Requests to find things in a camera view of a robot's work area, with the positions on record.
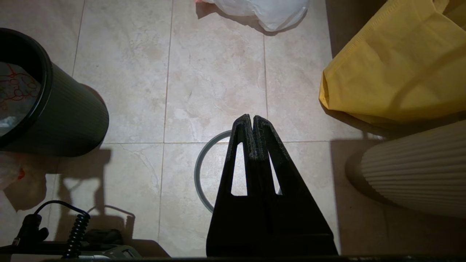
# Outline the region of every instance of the yellow bag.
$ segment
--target yellow bag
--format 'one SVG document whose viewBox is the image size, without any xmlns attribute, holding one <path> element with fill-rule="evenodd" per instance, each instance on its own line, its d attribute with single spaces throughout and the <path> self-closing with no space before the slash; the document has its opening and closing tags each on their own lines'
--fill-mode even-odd
<svg viewBox="0 0 466 262">
<path fill-rule="evenodd" d="M 322 74 L 319 99 L 376 125 L 466 110 L 466 0 L 389 0 Z"/>
</svg>

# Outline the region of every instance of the beige floor tile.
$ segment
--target beige floor tile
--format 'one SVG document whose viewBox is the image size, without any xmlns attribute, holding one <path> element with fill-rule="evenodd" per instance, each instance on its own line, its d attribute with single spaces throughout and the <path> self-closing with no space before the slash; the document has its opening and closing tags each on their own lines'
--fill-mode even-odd
<svg viewBox="0 0 466 262">
<path fill-rule="evenodd" d="M 312 0 L 301 23 L 265 36 L 268 119 L 283 141 L 362 138 L 319 103 L 322 71 L 331 61 L 325 1 Z"/>
<path fill-rule="evenodd" d="M 197 12 L 173 2 L 165 142 L 207 142 L 245 113 L 267 114 L 263 35 Z"/>
<path fill-rule="evenodd" d="M 162 142 L 170 22 L 170 0 L 86 2 L 74 77 L 107 104 L 105 142 Z"/>
<path fill-rule="evenodd" d="M 84 0 L 6 0 L 0 28 L 20 31 L 38 41 L 50 60 L 71 75 Z"/>
<path fill-rule="evenodd" d="M 466 255 L 466 220 L 385 207 L 389 254 Z"/>
<path fill-rule="evenodd" d="M 54 199 L 90 212 L 88 229 L 116 228 L 136 249 L 156 246 L 162 172 L 162 144 L 103 144 L 77 158 L 62 158 Z M 76 213 L 54 205 L 50 230 L 68 238 Z"/>
<path fill-rule="evenodd" d="M 351 155 L 376 143 L 380 142 L 337 140 L 328 143 L 342 255 L 383 255 L 389 251 L 384 205 L 359 193 L 347 180 L 344 169 Z"/>
<path fill-rule="evenodd" d="M 0 192 L 0 247 L 11 245 L 26 215 L 52 200 L 58 160 L 34 155 L 21 157 L 19 162 L 25 172 L 24 178 Z M 47 227 L 49 213 L 50 206 L 40 211 L 41 228 Z"/>
<path fill-rule="evenodd" d="M 212 214 L 200 201 L 193 176 L 196 159 L 203 146 L 165 145 L 159 244 L 172 257 L 206 255 L 206 237 Z M 223 166 L 221 158 L 220 154 L 215 157 L 209 152 L 203 162 L 202 174 L 205 175 L 201 177 L 201 183 L 212 204 Z"/>
</svg>

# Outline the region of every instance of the gray rubber ring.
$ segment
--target gray rubber ring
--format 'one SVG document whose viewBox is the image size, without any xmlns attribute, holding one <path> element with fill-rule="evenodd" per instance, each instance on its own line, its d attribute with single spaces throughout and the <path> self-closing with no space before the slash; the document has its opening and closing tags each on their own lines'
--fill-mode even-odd
<svg viewBox="0 0 466 262">
<path fill-rule="evenodd" d="M 196 192 L 198 193 L 199 198 L 201 199 L 202 204 L 211 212 L 213 213 L 213 206 L 207 199 L 206 195 L 202 191 L 201 187 L 201 165 L 204 157 L 206 156 L 207 152 L 209 152 L 210 148 L 213 145 L 218 143 L 220 140 L 224 138 L 229 138 L 232 131 L 228 130 L 223 133 L 216 135 L 214 138 L 210 139 L 209 142 L 202 148 L 201 152 L 199 153 L 198 160 L 196 160 L 196 165 L 194 167 L 194 185 L 196 186 Z"/>
</svg>

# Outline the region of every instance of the ribbed white vase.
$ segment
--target ribbed white vase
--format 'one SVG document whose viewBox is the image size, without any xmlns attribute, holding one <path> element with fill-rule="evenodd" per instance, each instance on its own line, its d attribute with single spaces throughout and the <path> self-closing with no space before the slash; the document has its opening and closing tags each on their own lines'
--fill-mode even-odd
<svg viewBox="0 0 466 262">
<path fill-rule="evenodd" d="M 466 120 L 376 145 L 361 171 L 400 206 L 466 218 Z"/>
</svg>

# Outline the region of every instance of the black cable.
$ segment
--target black cable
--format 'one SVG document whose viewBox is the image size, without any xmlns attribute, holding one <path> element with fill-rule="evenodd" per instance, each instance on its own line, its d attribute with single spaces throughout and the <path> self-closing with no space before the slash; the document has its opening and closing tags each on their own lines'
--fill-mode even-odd
<svg viewBox="0 0 466 262">
<path fill-rule="evenodd" d="M 81 209 L 79 209 L 79 208 L 77 208 L 77 207 L 74 207 L 74 206 L 68 204 L 67 202 L 64 202 L 64 201 L 61 201 L 61 200 L 51 200 L 51 201 L 47 201 L 47 202 L 43 203 L 43 204 L 34 212 L 34 214 L 37 215 L 37 214 L 38 214 L 46 205 L 48 205 L 48 204 L 60 204 L 60 205 L 65 206 L 65 207 L 67 207 L 67 208 L 69 208 L 69 209 L 71 209 L 71 210 L 74 210 L 74 211 L 76 211 L 76 212 L 78 212 L 78 213 L 83 214 L 83 215 L 86 216 L 87 218 L 90 218 L 89 214 L 88 214 L 86 211 L 81 210 Z"/>
<path fill-rule="evenodd" d="M 75 223 L 73 225 L 73 228 L 69 232 L 69 237 L 67 242 L 67 248 L 65 251 L 65 254 L 63 255 L 63 258 L 78 258 L 81 252 L 79 249 L 81 248 L 81 241 L 82 238 L 84 237 L 84 234 L 86 233 L 86 227 L 89 223 L 90 215 L 84 211 L 81 210 L 77 207 L 74 207 L 67 202 L 61 201 L 61 200 L 51 200 L 43 203 L 35 212 L 34 215 L 37 215 L 46 205 L 48 204 L 60 204 L 62 206 L 65 206 L 71 210 L 74 210 L 80 214 L 78 214 Z"/>
</svg>

